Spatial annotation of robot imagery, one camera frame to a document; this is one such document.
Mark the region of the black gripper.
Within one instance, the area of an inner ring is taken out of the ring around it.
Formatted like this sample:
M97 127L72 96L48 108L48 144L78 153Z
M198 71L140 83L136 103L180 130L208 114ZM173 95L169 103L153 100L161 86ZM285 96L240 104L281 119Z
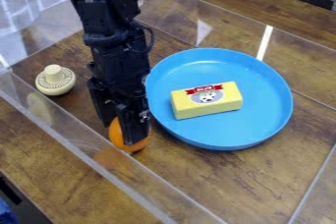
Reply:
M92 53L86 82L97 116L104 127L120 120L130 142L149 135L149 110L142 80L149 74L144 28L117 29L113 32L84 30L84 44Z

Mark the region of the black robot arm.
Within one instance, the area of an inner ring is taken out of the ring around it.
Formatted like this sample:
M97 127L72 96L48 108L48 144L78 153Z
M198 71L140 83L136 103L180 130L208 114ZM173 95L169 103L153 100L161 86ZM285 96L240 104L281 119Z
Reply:
M137 0L70 0L90 48L92 73L86 86L105 126L120 123L122 141L134 145L149 135L149 109L144 79L153 32L133 19Z

